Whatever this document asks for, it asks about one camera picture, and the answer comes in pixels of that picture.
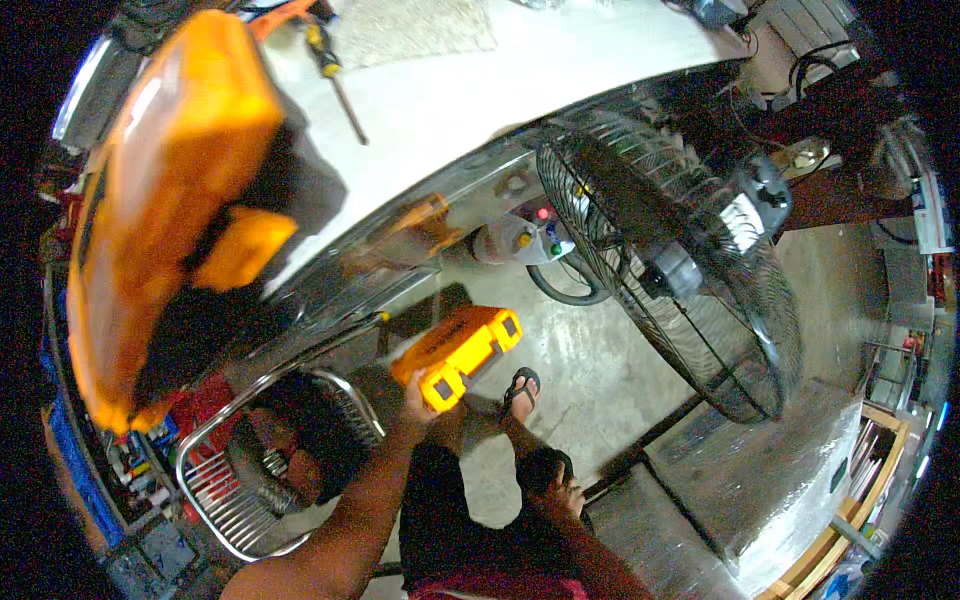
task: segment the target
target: flip-flop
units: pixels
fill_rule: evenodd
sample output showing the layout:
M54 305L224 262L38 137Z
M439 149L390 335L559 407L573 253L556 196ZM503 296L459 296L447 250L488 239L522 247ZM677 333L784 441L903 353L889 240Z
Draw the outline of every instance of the flip-flop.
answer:
M520 386L519 389L516 389L514 386L516 385L516 379L518 377L524 377L524 380L523 385ZM530 391L527 389L527 382L529 382L531 379L533 379L534 383L537 384L537 392L542 392L543 388L540 386L540 376L537 375L536 371L529 367L520 367L516 370L513 379L510 380L510 388L503 393L503 402L500 406L499 416L501 419L510 414L510 408L514 405L514 398L521 394L526 394L527 397L530 398L530 406L532 408L537 408L537 401L534 400L533 395L530 394Z

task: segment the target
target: wooden shelf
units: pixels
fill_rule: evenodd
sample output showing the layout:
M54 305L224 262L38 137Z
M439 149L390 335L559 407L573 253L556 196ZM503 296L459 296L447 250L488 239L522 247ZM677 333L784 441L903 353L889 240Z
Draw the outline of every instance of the wooden shelf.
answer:
M883 466L876 476L863 502L858 502L847 496L840 504L837 516L846 520L854 529L860 529L867 521L879 500L887 482L893 476L903 454L903 445L910 433L910 423L898 420L873 406L864 404L860 415L872 420L880 427L889 429L896 434L893 445ZM811 543L806 552L783 575L764 590L755 600L800 600L813 591L823 581L840 561L844 552L850 546L850 541L841 536L835 529L828 526L817 539Z

